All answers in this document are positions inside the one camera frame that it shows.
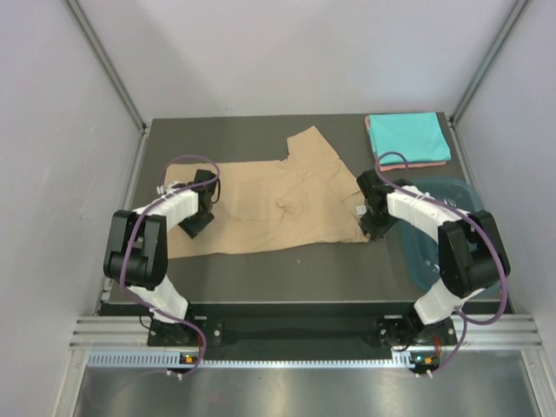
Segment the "beige t shirt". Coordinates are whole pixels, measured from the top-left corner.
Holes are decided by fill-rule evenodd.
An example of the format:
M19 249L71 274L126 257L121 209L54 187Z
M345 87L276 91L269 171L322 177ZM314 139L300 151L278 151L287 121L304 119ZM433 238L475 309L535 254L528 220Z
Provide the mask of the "beige t shirt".
M241 255L313 243L366 243L355 176L312 126L287 139L284 160L223 162L214 220L195 238L168 233L169 258Z

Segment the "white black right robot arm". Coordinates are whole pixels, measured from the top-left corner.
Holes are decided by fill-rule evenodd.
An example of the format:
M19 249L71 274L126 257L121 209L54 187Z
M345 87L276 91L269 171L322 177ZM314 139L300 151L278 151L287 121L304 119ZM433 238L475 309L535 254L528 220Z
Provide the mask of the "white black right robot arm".
M385 182L373 170L356 182L367 208L360 218L364 235L380 239L404 221L437 244L440 277L401 319L409 343L428 342L455 309L509 276L509 260L491 213L446 205L411 182Z

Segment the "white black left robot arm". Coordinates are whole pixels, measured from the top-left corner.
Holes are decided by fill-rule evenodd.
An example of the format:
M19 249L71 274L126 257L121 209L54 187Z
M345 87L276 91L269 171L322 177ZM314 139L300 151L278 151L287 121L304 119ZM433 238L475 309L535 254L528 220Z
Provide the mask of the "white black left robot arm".
M193 181L160 185L152 203L121 209L112 216L104 275L149 310L149 330L161 343L202 342L189 302L168 275L168 233L177 228L190 238L197 237L215 219L212 208L220 198L220 188L219 175L198 169Z

